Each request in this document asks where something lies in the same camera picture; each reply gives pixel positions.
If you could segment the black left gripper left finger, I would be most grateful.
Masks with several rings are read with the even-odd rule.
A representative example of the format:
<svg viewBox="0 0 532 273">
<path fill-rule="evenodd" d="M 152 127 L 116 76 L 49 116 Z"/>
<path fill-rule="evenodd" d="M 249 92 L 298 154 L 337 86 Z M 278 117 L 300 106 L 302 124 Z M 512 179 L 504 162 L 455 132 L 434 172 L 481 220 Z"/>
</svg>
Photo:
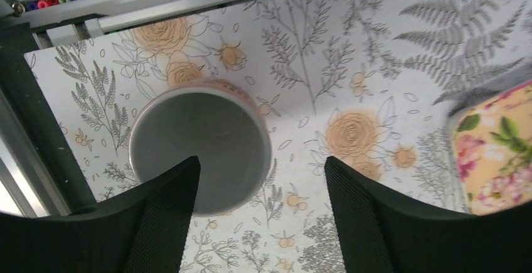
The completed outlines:
<svg viewBox="0 0 532 273">
<path fill-rule="evenodd" d="M 67 216 L 1 215 L 2 272 L 178 272 L 201 166 L 191 156 Z"/>
</svg>

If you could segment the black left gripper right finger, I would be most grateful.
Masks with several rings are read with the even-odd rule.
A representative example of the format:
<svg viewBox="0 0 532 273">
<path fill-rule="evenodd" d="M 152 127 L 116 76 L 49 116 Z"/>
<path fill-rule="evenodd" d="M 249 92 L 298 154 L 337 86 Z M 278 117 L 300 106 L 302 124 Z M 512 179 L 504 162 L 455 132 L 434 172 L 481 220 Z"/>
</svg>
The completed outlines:
<svg viewBox="0 0 532 273">
<path fill-rule="evenodd" d="M 330 156 L 324 166 L 348 272 L 530 272 L 531 204 L 474 216 L 421 202 Z"/>
</svg>

